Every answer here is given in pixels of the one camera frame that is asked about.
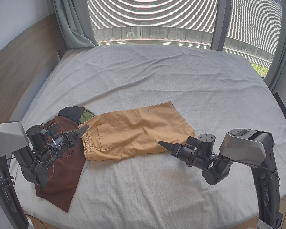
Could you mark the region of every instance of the tan shorts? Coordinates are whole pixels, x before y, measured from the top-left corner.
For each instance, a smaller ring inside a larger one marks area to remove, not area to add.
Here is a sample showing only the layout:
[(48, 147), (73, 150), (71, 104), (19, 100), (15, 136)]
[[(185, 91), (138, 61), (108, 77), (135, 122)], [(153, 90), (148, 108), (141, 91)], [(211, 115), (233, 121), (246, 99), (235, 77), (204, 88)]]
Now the tan shorts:
[(97, 115), (82, 136), (87, 160), (121, 160), (145, 153), (167, 151), (158, 141), (185, 144), (194, 129), (171, 102)]

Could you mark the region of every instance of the wooden headboard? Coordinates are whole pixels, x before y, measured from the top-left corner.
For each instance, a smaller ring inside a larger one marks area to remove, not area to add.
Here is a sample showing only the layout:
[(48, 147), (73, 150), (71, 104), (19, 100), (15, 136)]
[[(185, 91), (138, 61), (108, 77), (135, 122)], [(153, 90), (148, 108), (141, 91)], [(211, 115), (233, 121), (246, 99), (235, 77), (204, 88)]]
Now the wooden headboard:
[(10, 119), (26, 88), (63, 46), (56, 16), (52, 14), (0, 51), (0, 122)]

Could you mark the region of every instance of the curtain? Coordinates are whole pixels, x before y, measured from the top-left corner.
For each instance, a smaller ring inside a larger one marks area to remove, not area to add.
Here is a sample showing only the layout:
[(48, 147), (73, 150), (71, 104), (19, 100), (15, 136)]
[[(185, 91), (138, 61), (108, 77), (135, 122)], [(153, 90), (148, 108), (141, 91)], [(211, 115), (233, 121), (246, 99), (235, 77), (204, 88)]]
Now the curtain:
[(286, 0), (281, 0), (281, 7), (282, 19), (280, 36), (272, 64), (264, 80), (272, 94), (276, 93), (282, 78), (286, 77)]
[(98, 45), (86, 0), (53, 0), (53, 6), (68, 49)]

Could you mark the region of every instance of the clothing pile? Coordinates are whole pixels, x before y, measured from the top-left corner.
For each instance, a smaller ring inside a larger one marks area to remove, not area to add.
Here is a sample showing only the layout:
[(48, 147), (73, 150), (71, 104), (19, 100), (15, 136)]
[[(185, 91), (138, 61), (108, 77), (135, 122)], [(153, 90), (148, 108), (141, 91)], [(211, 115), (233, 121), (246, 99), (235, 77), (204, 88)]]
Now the clothing pile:
[(47, 185), (36, 185), (38, 197), (68, 212), (72, 197), (86, 160), (121, 160), (146, 153), (165, 152), (158, 141), (185, 144), (194, 129), (184, 120), (171, 102), (154, 106), (119, 110), (95, 115), (84, 107), (66, 107), (58, 116), (44, 125), (57, 124), (60, 132), (89, 128), (63, 158), (48, 169)]

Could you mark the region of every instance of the green cloth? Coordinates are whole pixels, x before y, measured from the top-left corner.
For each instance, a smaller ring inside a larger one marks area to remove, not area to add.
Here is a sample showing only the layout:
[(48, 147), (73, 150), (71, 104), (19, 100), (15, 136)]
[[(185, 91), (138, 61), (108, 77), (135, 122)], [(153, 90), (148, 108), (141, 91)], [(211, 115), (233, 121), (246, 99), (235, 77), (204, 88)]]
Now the green cloth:
[(81, 117), (80, 117), (80, 120), (79, 120), (78, 124), (81, 125), (84, 122), (90, 120), (94, 116), (95, 116), (94, 113), (92, 113), (90, 110), (85, 108), (83, 113), (82, 113), (82, 115), (81, 115)]

